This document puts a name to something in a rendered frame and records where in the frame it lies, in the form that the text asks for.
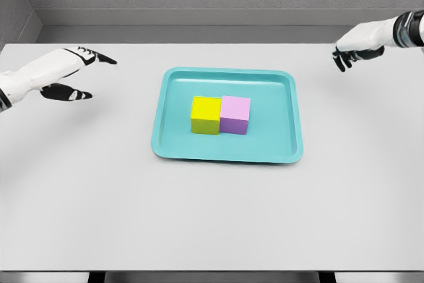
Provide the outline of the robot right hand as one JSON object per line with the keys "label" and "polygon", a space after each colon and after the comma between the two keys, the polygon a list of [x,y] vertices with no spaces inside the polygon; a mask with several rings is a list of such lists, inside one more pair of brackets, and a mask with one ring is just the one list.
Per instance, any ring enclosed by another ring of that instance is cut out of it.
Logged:
{"label": "robot right hand", "polygon": [[385,44],[381,38],[382,26],[382,22],[361,23],[335,43],[332,58],[341,72],[352,68],[353,62],[372,60],[383,55]]}

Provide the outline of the yellow cube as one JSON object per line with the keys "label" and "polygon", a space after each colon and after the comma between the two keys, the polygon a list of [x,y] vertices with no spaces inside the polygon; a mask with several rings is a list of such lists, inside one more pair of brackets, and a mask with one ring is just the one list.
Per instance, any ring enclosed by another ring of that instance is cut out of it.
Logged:
{"label": "yellow cube", "polygon": [[221,98],[195,96],[191,106],[191,131],[195,134],[218,135]]}

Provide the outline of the teal rectangular tray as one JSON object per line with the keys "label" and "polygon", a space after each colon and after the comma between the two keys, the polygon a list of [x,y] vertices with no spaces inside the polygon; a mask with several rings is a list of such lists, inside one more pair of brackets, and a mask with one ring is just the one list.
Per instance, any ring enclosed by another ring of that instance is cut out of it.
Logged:
{"label": "teal rectangular tray", "polygon": [[[245,135],[194,134],[193,98],[246,97]],[[151,146],[163,158],[291,164],[303,156],[295,80],[276,70],[175,67],[165,72]]]}

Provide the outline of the purple cube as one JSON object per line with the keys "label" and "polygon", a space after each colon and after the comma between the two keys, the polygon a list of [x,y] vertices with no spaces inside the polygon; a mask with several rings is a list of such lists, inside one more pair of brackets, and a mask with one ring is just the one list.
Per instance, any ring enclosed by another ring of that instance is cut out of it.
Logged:
{"label": "purple cube", "polygon": [[222,96],[220,133],[245,135],[250,116],[250,98]]}

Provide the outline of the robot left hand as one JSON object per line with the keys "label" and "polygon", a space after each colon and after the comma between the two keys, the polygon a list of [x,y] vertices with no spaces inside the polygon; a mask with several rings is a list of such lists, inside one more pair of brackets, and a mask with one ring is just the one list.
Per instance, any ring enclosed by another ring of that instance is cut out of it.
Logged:
{"label": "robot left hand", "polygon": [[116,60],[82,46],[60,48],[30,62],[28,76],[32,86],[46,99],[55,101],[91,99],[93,97],[91,93],[60,84],[59,81],[95,62],[117,64]]}

